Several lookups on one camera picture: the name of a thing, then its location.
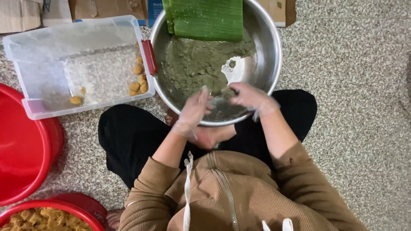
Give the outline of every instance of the ribbed sweater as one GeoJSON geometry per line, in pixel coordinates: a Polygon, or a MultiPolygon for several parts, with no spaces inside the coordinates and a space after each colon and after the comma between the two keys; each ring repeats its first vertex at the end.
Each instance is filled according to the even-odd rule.
{"type": "MultiPolygon", "coordinates": [[[[190,230],[364,231],[301,143],[274,161],[274,173],[259,159],[213,151],[194,161],[191,172],[190,230]]],[[[187,171],[149,158],[134,182],[119,231],[183,230],[187,171]]]]}

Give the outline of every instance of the metal bowl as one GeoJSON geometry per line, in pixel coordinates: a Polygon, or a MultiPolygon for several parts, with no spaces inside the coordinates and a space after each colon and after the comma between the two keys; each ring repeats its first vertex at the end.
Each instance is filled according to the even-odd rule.
{"type": "MultiPolygon", "coordinates": [[[[274,21],[265,9],[255,0],[243,0],[243,25],[256,45],[252,57],[241,59],[240,63],[227,75],[229,82],[248,82],[271,95],[278,82],[282,49],[279,33],[274,21]]],[[[153,25],[150,40],[155,53],[159,73],[154,77],[154,86],[164,102],[178,115],[187,97],[173,86],[167,76],[164,62],[167,46],[172,35],[167,30],[166,15],[163,11],[153,25]]],[[[204,117],[201,125],[217,127],[231,125],[246,119],[250,112],[240,106],[232,106],[224,99],[217,99],[216,107],[204,117]]]]}

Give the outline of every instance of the plastic glove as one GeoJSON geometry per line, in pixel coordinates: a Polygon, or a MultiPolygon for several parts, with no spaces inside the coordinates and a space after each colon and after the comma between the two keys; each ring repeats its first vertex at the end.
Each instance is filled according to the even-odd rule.
{"type": "Polygon", "coordinates": [[[194,128],[199,125],[204,115],[211,113],[211,111],[208,110],[212,109],[212,105],[208,103],[210,99],[212,99],[210,91],[207,89],[207,86],[203,86],[200,92],[194,94],[187,100],[178,120],[171,130],[187,139],[197,139],[194,128]]]}
{"type": "Polygon", "coordinates": [[[234,105],[244,106],[249,111],[255,111],[254,121],[280,108],[273,97],[247,83],[231,83],[229,88],[238,92],[238,96],[231,97],[229,102],[234,105]]]}

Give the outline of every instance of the plastic storage box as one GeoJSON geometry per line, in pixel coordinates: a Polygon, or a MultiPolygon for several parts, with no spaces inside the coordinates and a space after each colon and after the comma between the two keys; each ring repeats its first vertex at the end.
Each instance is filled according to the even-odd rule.
{"type": "Polygon", "coordinates": [[[155,94],[151,43],[142,40],[134,16],[93,19],[9,35],[3,39],[23,90],[23,106],[32,120],[121,104],[155,94]],[[141,52],[148,92],[129,96],[129,84],[141,52]],[[83,104],[70,103],[72,96],[83,104]]]}

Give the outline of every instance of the black pants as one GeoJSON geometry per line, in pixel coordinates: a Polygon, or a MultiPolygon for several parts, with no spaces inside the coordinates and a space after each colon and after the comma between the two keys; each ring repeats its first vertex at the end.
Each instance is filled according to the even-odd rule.
{"type": "MultiPolygon", "coordinates": [[[[303,90],[279,90],[272,96],[281,105],[281,112],[294,134],[302,142],[311,128],[317,113],[315,98],[303,90]]],[[[242,152],[254,156],[272,166],[261,123],[251,117],[234,125],[237,134],[221,142],[219,149],[242,152]]],[[[128,188],[147,159],[160,146],[171,127],[141,108],[120,104],[105,111],[99,121],[98,136],[106,151],[107,169],[119,175],[128,188]]],[[[188,151],[198,159],[208,153],[188,143],[185,146],[180,169],[188,151]]]]}

